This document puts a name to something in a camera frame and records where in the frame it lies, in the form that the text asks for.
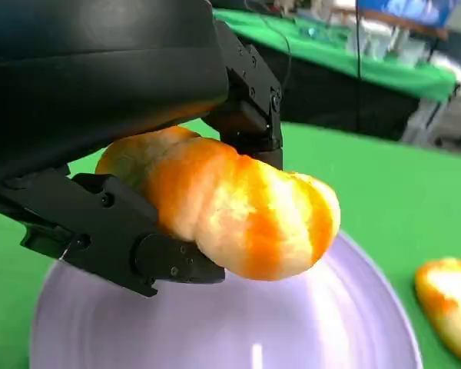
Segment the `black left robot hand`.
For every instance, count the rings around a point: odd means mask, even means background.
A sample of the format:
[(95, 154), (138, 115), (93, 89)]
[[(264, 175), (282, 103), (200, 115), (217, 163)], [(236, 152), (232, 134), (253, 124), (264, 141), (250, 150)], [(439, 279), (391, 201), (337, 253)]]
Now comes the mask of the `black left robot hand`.
[(207, 1), (0, 1), (0, 214), (22, 245), (146, 297), (222, 267), (164, 235), (112, 175), (68, 165), (120, 138), (202, 118), (281, 168), (280, 82)]

